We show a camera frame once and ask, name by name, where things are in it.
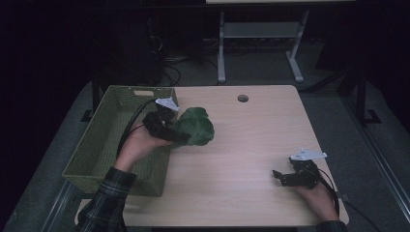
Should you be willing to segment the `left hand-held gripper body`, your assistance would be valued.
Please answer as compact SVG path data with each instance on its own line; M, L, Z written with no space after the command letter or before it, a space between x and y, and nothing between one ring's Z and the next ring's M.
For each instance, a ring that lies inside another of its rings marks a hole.
M172 98L156 99L157 110L149 112L142 120L147 131L154 137L177 137L178 132L170 126L179 111Z

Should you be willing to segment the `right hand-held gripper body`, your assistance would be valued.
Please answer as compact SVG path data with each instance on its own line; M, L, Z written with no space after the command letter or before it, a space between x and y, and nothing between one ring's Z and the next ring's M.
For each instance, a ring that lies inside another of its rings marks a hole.
M327 157L326 153L306 150L302 148L298 153L289 158L296 174L302 180L301 185L312 189L321 179L319 168L314 160L324 159Z

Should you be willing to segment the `green plush garment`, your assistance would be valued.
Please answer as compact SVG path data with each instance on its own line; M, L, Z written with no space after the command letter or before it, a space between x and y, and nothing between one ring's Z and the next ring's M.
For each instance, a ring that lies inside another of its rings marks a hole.
M170 148L183 146L204 146L214 139L215 129L209 115L203 107L188 108L172 126L177 132L186 133L190 138L186 141L174 142Z

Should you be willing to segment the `green woven basket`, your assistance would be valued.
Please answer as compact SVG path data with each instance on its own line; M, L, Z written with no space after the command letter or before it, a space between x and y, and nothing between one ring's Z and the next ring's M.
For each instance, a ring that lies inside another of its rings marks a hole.
M175 97L175 90L168 87L108 87L73 152L63 177L85 193L96 192L116 161L121 136L137 108L146 106L139 115L144 118L148 112L156 109L155 99ZM132 170L136 180L130 194L162 196L169 156L169 148L159 147L139 161Z

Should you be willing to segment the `person's right hand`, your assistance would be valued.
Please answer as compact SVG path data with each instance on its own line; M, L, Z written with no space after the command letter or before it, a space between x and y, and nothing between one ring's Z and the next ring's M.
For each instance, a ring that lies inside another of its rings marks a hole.
M320 222L339 220L333 197L323 184L318 183L314 188L293 187L292 189L305 199Z

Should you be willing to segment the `person's left hand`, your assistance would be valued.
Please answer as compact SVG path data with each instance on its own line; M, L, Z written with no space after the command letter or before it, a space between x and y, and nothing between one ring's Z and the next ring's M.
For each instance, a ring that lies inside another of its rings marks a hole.
M170 144L170 141L153 137L142 124L136 124L132 127L132 132L124 142L113 167L130 172L137 162L148 156L154 149Z

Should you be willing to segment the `black stand leg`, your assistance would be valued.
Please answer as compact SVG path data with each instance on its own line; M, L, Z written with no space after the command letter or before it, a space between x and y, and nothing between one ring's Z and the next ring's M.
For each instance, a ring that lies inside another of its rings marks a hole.
M366 109L366 71L357 70L356 118L366 127L368 124L380 124L381 120L373 109Z
M91 87L92 87L92 108L89 110L86 110L81 118L81 122L90 122L96 113L96 110L100 104L100 84L99 84L99 78L98 75L95 73L92 81L91 81Z

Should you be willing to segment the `grey metal stand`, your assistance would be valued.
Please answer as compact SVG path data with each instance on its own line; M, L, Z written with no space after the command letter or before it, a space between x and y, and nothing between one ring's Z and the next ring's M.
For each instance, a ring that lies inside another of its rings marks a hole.
M294 39L293 47L285 52L286 59L298 83L304 81L296 55L305 32L309 11L304 11L299 21L291 22L227 22L220 13L218 83L226 81L224 62L225 39Z

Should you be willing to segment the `metal floor rail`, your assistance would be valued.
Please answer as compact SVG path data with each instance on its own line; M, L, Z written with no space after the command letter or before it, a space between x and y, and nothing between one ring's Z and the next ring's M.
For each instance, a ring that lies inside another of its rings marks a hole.
M369 131L367 123L363 123L361 120L358 119L358 116L355 112L354 103L347 98L342 98L341 101L344 107L346 108L346 111L352 118L355 126L358 128L360 134L365 140L366 145L370 150L370 153L372 154L373 158L375 159L375 163L381 175L385 179L385 182L388 188L390 189L390 192L392 193L396 204L398 205L404 217L410 224L410 195L405 191L401 182L399 181L396 174L389 165L388 161L386 160L380 146L377 144L376 140Z
M46 217L41 232L53 232L59 224L64 211L69 204L70 197L73 194L74 186L69 181L65 181L57 194L51 210Z

